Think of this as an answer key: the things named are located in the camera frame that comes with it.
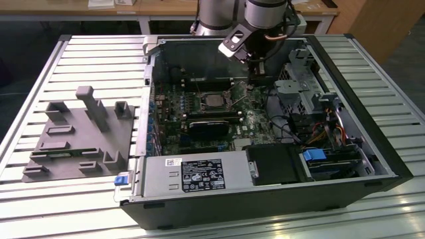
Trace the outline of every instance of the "warning label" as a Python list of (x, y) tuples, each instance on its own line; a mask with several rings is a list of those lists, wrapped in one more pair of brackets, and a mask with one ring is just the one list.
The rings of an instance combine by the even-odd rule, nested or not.
[(181, 181), (185, 193), (225, 189), (221, 159), (181, 162)]

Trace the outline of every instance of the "small box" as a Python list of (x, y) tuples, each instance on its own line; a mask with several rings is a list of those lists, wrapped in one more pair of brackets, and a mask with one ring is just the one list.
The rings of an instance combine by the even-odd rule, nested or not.
[(87, 9), (110, 9), (114, 8), (113, 0), (87, 0)]
[(135, 0), (114, 0), (115, 5), (133, 5)]

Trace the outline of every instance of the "red wire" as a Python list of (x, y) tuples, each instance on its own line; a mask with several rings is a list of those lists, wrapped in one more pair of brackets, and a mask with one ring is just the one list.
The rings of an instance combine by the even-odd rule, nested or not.
[(314, 124), (314, 126), (312, 126), (312, 136), (314, 136), (314, 130), (315, 130), (316, 126), (320, 125), (320, 124), (322, 124), (322, 122)]

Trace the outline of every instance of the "aluminum table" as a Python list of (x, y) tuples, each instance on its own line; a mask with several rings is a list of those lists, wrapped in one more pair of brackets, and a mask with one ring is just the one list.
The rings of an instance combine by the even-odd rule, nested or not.
[[(0, 238), (327, 238), (423, 237), (425, 117), (354, 39), (318, 36), (330, 58), (414, 179), (350, 206), (166, 231), (145, 231), (113, 200), (113, 176), (21, 183), (46, 121), (49, 101), (69, 108), (77, 86), (90, 85), (105, 106), (139, 104), (143, 89), (143, 36), (63, 37), (51, 52), (31, 91), (0, 145)], [(137, 118), (130, 155), (134, 155)]]

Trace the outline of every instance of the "table leg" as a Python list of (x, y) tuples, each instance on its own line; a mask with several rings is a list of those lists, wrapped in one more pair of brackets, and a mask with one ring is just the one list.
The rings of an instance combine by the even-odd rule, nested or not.
[(149, 28), (149, 16), (139, 16), (138, 17), (138, 25), (142, 35), (150, 35), (150, 28)]
[(331, 24), (332, 17), (334, 17), (332, 15), (331, 16), (320, 16), (320, 21), (316, 25), (314, 34), (326, 34), (327, 29), (328, 29), (330, 24)]

